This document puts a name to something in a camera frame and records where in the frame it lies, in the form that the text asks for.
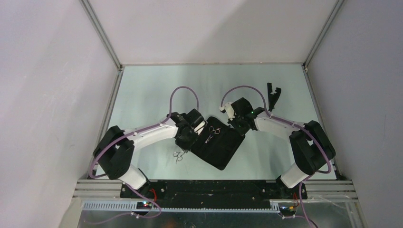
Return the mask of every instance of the aluminum frame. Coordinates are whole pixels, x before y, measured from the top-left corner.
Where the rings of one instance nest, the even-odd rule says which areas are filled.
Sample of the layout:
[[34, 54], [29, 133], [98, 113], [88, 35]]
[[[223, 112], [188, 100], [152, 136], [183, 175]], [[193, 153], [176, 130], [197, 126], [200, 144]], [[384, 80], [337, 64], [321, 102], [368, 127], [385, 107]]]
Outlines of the aluminum frame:
[[[99, 131], [98, 140], [101, 139], [102, 135], [105, 134], [109, 121], [111, 118], [111, 114], [113, 111], [113, 107], [116, 101], [117, 92], [120, 86], [120, 82], [122, 80], [122, 75], [124, 71], [124, 67], [120, 63], [118, 56], [116, 55], [102, 25], [94, 12], [89, 0], [80, 0], [84, 10], [86, 11], [88, 18], [94, 26], [99, 38], [104, 44], [108, 54], [110, 55], [112, 61], [114, 62], [117, 68], [117, 77], [115, 84], [113, 86], [113, 90], [111, 93], [111, 97], [108, 102], [108, 107], [104, 115], [104, 120], [102, 122], [102, 126]], [[344, 0], [338, 0], [330, 13], [326, 23], [324, 24], [320, 34], [318, 35], [313, 47], [311, 48], [305, 62], [302, 64], [302, 68], [304, 71], [304, 75], [307, 81], [307, 85], [314, 102], [315, 111], [318, 115], [319, 122], [323, 126], [326, 131], [322, 119], [322, 115], [319, 109], [319, 105], [315, 98], [315, 93], [313, 91], [311, 82], [309, 80], [309, 76], [307, 74], [307, 66], [309, 65], [312, 57], [314, 56], [316, 50], [320, 46], [323, 41], [326, 33], [329, 31], [331, 24], [333, 23], [336, 15], [340, 11]], [[120, 196], [120, 188], [121, 181], [116, 180], [78, 180], [76, 189], [73, 193], [72, 203], [76, 203], [77, 201], [81, 202], [80, 212], [83, 209], [83, 206], [86, 202], [131, 202], [136, 201], [136, 199], [121, 199]], [[357, 194], [355, 192], [354, 185], [350, 180], [308, 180], [306, 181], [306, 188], [308, 199], [304, 200], [304, 203], [340, 203], [344, 202], [347, 211], [349, 212], [350, 222], [352, 227], [361, 228], [367, 227], [365, 220], [363, 219], [362, 210], [358, 201]], [[270, 203], [273, 205], [278, 205], [279, 203], [292, 203], [292, 200], [288, 199], [273, 199], [270, 200]], [[188, 209], [175, 209], [175, 211], [179, 212], [187, 212]]]
[[304, 66], [307, 67], [309, 63], [311, 62], [313, 56], [316, 53], [316, 50], [319, 48], [320, 44], [323, 41], [323, 38], [326, 36], [327, 32], [329, 31], [330, 26], [333, 24], [333, 21], [335, 20], [336, 16], [338, 15], [340, 9], [343, 6], [343, 3], [345, 0], [337, 0], [335, 3], [335, 6], [333, 7], [332, 11], [330, 12], [329, 17], [326, 20], [326, 23], [324, 24], [322, 30], [320, 31], [318, 37], [315, 40], [314, 45], [312, 46], [311, 50], [308, 53], [307, 58], [305, 59]]

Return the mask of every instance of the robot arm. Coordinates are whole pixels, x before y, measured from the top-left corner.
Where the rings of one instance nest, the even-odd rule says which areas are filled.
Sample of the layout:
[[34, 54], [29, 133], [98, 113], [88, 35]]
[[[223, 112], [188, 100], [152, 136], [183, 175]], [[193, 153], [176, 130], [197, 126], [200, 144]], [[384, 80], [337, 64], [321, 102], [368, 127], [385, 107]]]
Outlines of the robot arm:
[[220, 109], [221, 112], [228, 114], [228, 123], [241, 135], [246, 134], [249, 129], [270, 132], [291, 144], [295, 163], [277, 178], [277, 183], [284, 185], [288, 189], [295, 187], [309, 175], [313, 175], [326, 163], [316, 145], [308, 142], [310, 139], [295, 126], [296, 124], [304, 127], [315, 137], [324, 149], [328, 159], [332, 159], [336, 154], [322, 127], [316, 121], [310, 121], [309, 123], [290, 121], [295, 125], [289, 125], [271, 118], [261, 107], [253, 109], [245, 98], [241, 98], [236, 102], [228, 102]]
[[204, 125], [202, 115], [193, 109], [188, 114], [172, 113], [168, 120], [164, 118], [150, 127], [121, 130], [118, 126], [113, 126], [98, 144], [94, 156], [96, 157], [115, 139], [133, 133], [109, 148], [100, 157], [98, 163], [109, 179], [121, 180], [138, 190], [148, 182], [148, 179], [140, 169], [131, 165], [135, 151], [170, 138], [175, 138], [175, 143], [183, 150], [189, 150], [202, 132]]

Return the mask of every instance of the black fabric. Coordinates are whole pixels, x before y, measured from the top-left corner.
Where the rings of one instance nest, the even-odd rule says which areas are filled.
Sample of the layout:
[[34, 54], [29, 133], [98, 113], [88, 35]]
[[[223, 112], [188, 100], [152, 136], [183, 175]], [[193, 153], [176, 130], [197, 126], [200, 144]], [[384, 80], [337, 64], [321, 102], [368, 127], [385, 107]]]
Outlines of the black fabric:
[[[211, 126], [214, 129], [221, 128], [220, 133], [213, 134], [206, 143], [211, 134]], [[199, 139], [193, 144], [191, 152], [217, 169], [224, 170], [244, 138], [245, 136], [241, 136], [235, 129], [211, 116], [207, 119], [207, 125]]]

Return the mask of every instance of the metal table surface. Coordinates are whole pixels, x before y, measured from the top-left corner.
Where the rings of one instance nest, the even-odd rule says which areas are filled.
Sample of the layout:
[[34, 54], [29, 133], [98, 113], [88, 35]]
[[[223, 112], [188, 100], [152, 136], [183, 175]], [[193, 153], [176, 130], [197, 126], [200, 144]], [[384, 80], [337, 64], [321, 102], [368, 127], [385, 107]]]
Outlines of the metal table surface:
[[[200, 112], [205, 119], [213, 115], [226, 123], [228, 117], [219, 112], [225, 92], [235, 86], [250, 85], [267, 98], [267, 82], [273, 84], [273, 89], [282, 88], [274, 114], [305, 123], [318, 121], [299, 64], [126, 66], [109, 126], [133, 129], [154, 124], [167, 115], [169, 96], [178, 86], [189, 86], [196, 92]], [[260, 96], [246, 88], [230, 93], [226, 102], [241, 97], [248, 99], [253, 107], [263, 105]], [[190, 91], [177, 91], [173, 98], [173, 111], [188, 112], [195, 107], [196, 101]], [[132, 164], [150, 179], [274, 180], [294, 163], [291, 146], [286, 141], [270, 133], [256, 131], [247, 133], [223, 171], [190, 152], [176, 163], [173, 153], [178, 150], [174, 139], [160, 141], [134, 154]], [[103, 170], [98, 168], [97, 174], [102, 173]], [[312, 179], [334, 180], [336, 176], [334, 172], [318, 173]]]

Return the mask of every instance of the scissor handle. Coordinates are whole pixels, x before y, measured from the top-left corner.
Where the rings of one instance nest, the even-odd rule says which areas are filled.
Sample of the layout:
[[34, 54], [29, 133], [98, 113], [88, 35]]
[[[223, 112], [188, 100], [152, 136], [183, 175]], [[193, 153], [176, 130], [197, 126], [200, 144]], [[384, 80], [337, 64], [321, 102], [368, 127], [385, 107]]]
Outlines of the scissor handle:
[[211, 133], [214, 133], [214, 134], [219, 134], [219, 133], [221, 132], [220, 129], [221, 129], [221, 128], [214, 129], [213, 126], [210, 126], [210, 127], [209, 127], [210, 132], [211, 132]]

